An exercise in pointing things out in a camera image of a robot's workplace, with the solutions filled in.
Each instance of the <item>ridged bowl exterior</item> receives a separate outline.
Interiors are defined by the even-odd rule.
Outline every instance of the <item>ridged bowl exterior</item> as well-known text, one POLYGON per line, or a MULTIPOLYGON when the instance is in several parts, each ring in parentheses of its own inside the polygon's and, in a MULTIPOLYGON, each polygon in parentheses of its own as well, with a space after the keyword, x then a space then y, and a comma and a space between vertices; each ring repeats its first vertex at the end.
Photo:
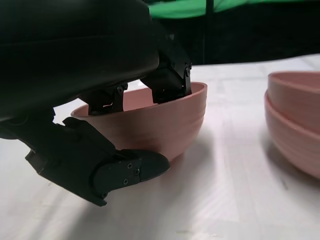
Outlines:
POLYGON ((320 134, 320 72, 274 72, 268 79, 268 96, 274 108, 320 134))
POLYGON ((320 179, 320 135, 309 131, 280 114, 264 96, 265 118, 270 136, 289 162, 320 179))
POLYGON ((153 103, 149 88, 128 91, 124 112, 88 116, 84 105, 71 116, 90 123, 118 150, 150 150, 171 161, 195 140, 204 121, 207 85, 192 82, 191 90, 191 95, 162 104, 153 103))

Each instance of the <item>table surface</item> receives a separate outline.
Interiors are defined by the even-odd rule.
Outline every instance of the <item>table surface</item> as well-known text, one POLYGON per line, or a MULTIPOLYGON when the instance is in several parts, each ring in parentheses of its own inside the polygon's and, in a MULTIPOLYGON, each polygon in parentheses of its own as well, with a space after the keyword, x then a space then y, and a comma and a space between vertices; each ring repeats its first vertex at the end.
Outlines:
MULTIPOLYGON (((319 240, 320 182, 274 147, 263 103, 268 73, 317 69, 320 56, 193 67, 192 81, 208 85, 197 139, 168 172, 109 193, 104 207, 38 176, 24 144, 0 139, 0 239, 319 240)), ((80 105, 57 107, 55 121, 80 105)))

